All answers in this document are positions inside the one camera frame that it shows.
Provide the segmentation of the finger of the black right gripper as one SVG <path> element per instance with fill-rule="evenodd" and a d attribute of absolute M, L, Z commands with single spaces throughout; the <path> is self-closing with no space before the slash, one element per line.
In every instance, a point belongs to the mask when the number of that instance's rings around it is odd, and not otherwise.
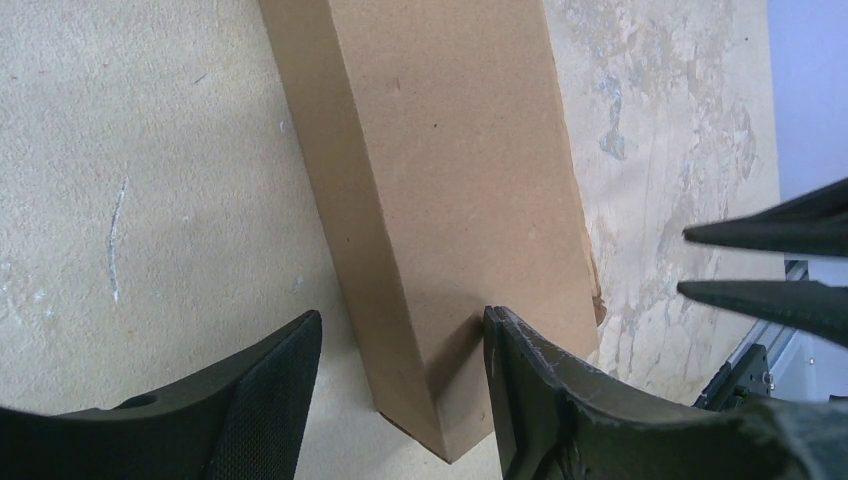
<path fill-rule="evenodd" d="M 682 281 L 686 298 L 847 345 L 847 289 L 817 281 Z"/>
<path fill-rule="evenodd" d="M 847 180 L 747 217 L 687 227 L 688 242 L 737 249 L 845 257 Z"/>

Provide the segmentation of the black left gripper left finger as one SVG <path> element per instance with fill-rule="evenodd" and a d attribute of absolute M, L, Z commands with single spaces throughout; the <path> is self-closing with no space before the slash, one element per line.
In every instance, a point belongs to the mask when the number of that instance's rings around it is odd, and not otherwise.
<path fill-rule="evenodd" d="M 111 409 L 1 412 L 5 479 L 291 479 L 322 345 L 310 310 Z"/>

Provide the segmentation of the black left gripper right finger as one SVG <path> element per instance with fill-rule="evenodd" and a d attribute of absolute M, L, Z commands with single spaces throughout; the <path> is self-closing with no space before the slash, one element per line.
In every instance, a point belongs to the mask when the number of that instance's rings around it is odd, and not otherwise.
<path fill-rule="evenodd" d="M 753 395 L 714 412 L 623 383 L 487 307 L 484 360 L 507 479 L 843 479 L 845 402 Z"/>

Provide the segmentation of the brown cardboard box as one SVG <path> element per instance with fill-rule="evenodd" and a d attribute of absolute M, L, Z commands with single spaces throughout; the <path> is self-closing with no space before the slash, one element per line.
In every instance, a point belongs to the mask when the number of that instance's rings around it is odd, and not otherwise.
<path fill-rule="evenodd" d="M 447 463 L 491 434 L 482 316 L 586 357 L 599 281 L 540 1 L 264 1 L 377 410 Z"/>

